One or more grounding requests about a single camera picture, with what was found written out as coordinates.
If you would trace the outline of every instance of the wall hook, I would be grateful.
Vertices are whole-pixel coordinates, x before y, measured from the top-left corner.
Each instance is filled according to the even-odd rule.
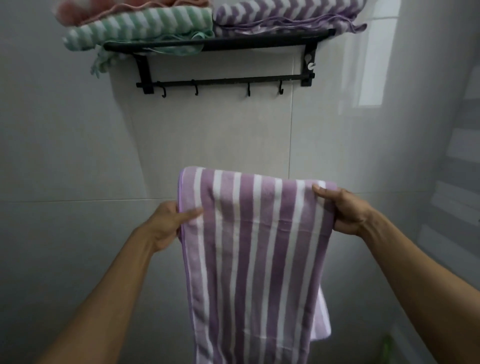
[[[195,96],[198,96],[198,86],[197,86],[197,83],[195,82],[195,80],[192,80],[192,85],[195,86]]]

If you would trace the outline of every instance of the black towel rack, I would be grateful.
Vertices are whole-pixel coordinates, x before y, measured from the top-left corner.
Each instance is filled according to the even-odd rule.
[[[283,94],[282,82],[301,81],[301,86],[311,86],[312,79],[315,77],[313,67],[315,66],[315,51],[317,44],[325,39],[335,35],[334,29],[328,29],[320,32],[296,32],[285,34],[260,34],[254,36],[237,36],[232,38],[212,38],[196,40],[174,40],[164,42],[151,42],[142,44],[125,44],[108,42],[104,44],[105,50],[131,54],[135,57],[140,74],[138,88],[142,88],[144,94],[153,94],[154,87],[163,88],[163,97],[167,96],[166,87],[174,86],[194,86],[195,94],[198,95],[198,86],[201,85],[233,85],[247,84],[248,96],[250,96],[250,84],[263,82],[279,82],[278,93]],[[210,80],[189,80],[172,82],[153,82],[150,74],[148,58],[138,53],[150,52],[152,48],[176,47],[176,46],[194,46],[203,45],[202,52],[213,50],[233,50],[233,49],[256,49],[273,48],[304,45],[303,64],[300,74],[264,76],[264,77],[242,77],[242,78],[219,78]]]

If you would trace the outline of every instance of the purple chevron towel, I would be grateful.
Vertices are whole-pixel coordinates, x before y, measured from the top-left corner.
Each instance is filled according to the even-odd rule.
[[[265,32],[320,31],[335,29],[359,33],[366,24],[353,21],[367,0],[251,0],[223,4],[213,14],[217,36],[252,35]]]
[[[181,172],[179,210],[204,208],[180,234],[195,364],[305,363],[330,335],[320,275],[334,214],[313,182]]]

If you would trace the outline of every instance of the bathroom wall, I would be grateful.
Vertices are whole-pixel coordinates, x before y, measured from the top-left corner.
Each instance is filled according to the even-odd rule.
[[[23,5],[0,14],[2,362],[38,355],[187,165],[333,180],[414,239],[479,45],[475,0],[371,1],[365,33],[321,44],[312,87],[163,99],[135,87],[132,60],[90,76],[94,55],[63,48],[47,3]],[[287,74],[300,51],[156,56],[151,69],[163,81]],[[371,360],[398,307],[361,242],[333,235],[322,286],[333,333],[311,362]],[[173,244],[152,261],[120,362],[188,363],[191,347]]]
[[[436,179],[418,245],[480,290],[480,53]],[[435,363],[405,313],[392,333],[411,363]]]

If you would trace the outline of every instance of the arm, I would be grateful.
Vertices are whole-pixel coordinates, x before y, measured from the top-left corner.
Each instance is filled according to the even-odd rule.
[[[170,245],[180,224],[202,213],[201,209],[177,213],[176,208],[174,201],[162,203],[132,232],[105,276],[38,364],[117,361],[152,255]]]
[[[335,230],[365,241],[437,362],[480,363],[480,292],[430,259],[354,194],[313,190],[335,202]]]

